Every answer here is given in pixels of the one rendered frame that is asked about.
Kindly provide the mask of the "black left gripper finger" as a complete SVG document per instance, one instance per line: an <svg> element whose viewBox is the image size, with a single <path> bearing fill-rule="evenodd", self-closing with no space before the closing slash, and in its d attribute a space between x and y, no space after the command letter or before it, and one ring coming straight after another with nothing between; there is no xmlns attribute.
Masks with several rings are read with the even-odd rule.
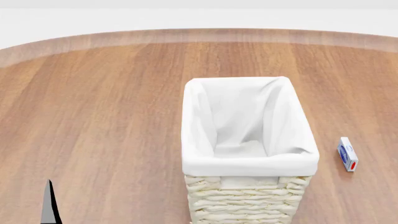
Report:
<svg viewBox="0 0 398 224"><path fill-rule="evenodd" d="M51 180L45 186L40 224L62 224Z"/></svg>

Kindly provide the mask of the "white-lined woven wicker basket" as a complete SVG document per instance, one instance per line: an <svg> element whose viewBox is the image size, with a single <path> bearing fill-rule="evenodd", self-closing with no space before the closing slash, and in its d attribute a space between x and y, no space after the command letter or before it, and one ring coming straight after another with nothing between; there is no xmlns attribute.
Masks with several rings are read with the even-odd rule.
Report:
<svg viewBox="0 0 398 224"><path fill-rule="evenodd" d="M285 77L190 80L181 144L191 224L291 224L320 157Z"/></svg>

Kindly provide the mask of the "small white blue carton box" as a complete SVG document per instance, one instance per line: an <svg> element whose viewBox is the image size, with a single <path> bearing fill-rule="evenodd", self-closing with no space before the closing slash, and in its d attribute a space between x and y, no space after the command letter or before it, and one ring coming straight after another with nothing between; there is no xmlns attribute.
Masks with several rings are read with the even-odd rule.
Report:
<svg viewBox="0 0 398 224"><path fill-rule="evenodd" d="M358 165L358 157L347 137L341 137L337 151L347 172L354 172Z"/></svg>

